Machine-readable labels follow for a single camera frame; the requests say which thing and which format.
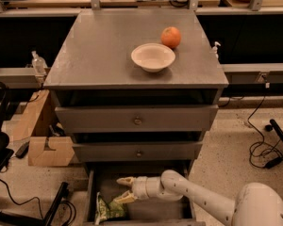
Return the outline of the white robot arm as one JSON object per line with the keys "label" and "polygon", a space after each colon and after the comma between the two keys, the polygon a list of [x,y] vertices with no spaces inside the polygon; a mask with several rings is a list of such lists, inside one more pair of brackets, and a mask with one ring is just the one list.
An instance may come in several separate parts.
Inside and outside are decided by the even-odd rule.
{"label": "white robot arm", "polygon": [[185,196],[224,226],[283,226],[283,200],[272,188],[261,183],[245,185],[236,199],[230,200],[171,169],[159,177],[124,177],[116,182],[129,187],[117,198],[119,203],[151,198],[174,202]]}

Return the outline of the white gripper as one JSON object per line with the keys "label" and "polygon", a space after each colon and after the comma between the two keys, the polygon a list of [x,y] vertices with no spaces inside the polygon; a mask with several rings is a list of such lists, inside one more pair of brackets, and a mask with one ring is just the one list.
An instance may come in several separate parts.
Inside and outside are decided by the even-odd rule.
{"label": "white gripper", "polygon": [[147,200],[149,198],[147,194],[147,178],[142,177],[124,177],[116,180],[119,185],[131,186],[131,190],[127,190],[122,195],[114,199],[115,202],[125,204],[132,203],[135,200]]}

